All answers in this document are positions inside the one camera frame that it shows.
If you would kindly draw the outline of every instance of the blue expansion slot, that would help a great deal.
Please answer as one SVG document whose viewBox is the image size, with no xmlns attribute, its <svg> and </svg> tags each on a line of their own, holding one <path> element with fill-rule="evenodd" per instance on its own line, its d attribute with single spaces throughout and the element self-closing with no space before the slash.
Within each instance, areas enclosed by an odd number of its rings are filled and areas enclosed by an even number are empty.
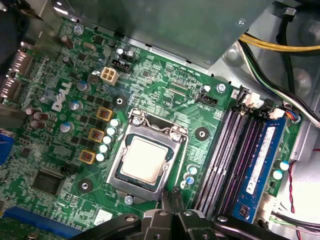
<svg viewBox="0 0 320 240">
<path fill-rule="evenodd" d="M 0 166 L 6 162 L 13 144 L 13 137 L 6 136 L 0 133 Z"/>
<path fill-rule="evenodd" d="M 257 147 L 245 171 L 232 215 L 253 223 L 286 126 L 286 118 L 265 122 Z"/>
<path fill-rule="evenodd" d="M 81 231 L 78 229 L 45 218 L 43 216 L 36 215 L 32 212 L 26 211 L 16 206 L 5 211 L 3 217 L 19 220 L 22 223 L 32 225 L 41 230 L 51 232 L 63 238 L 72 238 L 81 233 Z"/>
</svg>

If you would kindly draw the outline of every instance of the yellow wire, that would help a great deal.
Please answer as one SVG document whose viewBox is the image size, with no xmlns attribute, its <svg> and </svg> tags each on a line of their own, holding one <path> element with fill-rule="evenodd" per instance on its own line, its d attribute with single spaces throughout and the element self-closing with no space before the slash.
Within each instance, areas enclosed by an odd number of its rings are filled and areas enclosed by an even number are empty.
<svg viewBox="0 0 320 240">
<path fill-rule="evenodd" d="M 257 46 L 259 48 L 273 50 L 277 52 L 307 52 L 307 51 L 313 51 L 313 50 L 320 50 L 320 45 L 315 46 L 284 46 L 279 44 L 274 44 L 266 41 L 262 41 L 260 39 L 256 39 L 254 37 L 251 37 L 249 35 L 243 34 L 240 37 L 240 40 L 242 40 L 245 43 Z"/>
</svg>

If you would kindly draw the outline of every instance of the dell logo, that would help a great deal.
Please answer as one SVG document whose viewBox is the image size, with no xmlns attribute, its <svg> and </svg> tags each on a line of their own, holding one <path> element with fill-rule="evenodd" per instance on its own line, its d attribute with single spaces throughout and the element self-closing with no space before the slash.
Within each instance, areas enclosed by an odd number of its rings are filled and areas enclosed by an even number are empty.
<svg viewBox="0 0 320 240">
<path fill-rule="evenodd" d="M 56 101 L 53 103 L 51 109 L 55 110 L 57 112 L 60 112 L 62 109 L 62 103 L 66 100 L 66 96 L 68 95 L 70 88 L 72 86 L 72 83 L 62 83 L 62 87 L 65 87 L 64 89 L 59 89 L 59 94 L 56 96 Z"/>
</svg>

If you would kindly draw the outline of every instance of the cpu socket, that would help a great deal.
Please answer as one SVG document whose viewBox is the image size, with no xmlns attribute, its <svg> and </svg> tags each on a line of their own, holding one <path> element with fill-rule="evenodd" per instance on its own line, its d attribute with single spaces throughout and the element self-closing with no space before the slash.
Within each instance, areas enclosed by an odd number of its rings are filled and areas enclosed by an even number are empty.
<svg viewBox="0 0 320 240">
<path fill-rule="evenodd" d="M 176 123 L 132 109 L 106 182 L 136 202 L 158 201 L 187 133 Z"/>
</svg>

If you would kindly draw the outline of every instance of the white label sticker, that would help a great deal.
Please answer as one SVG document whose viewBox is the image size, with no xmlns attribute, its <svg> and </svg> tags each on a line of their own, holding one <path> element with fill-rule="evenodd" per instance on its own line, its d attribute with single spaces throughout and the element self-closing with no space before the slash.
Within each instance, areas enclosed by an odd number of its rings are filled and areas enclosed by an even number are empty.
<svg viewBox="0 0 320 240">
<path fill-rule="evenodd" d="M 267 128 L 266 132 L 265 132 L 265 136 L 261 145 L 261 149 L 260 152 L 258 154 L 258 157 L 256 158 L 256 162 L 248 183 L 248 186 L 246 187 L 246 192 L 249 194 L 254 194 L 259 176 L 260 176 L 260 172 L 261 169 L 264 165 L 267 153 L 268 153 L 268 149 L 272 140 L 272 137 L 274 135 L 276 127 L 275 126 L 270 126 Z"/>
<path fill-rule="evenodd" d="M 103 224 L 106 221 L 109 221 L 111 218 L 112 218 L 112 214 L 110 212 L 99 209 L 93 224 L 97 226 L 97 225 Z"/>
</svg>

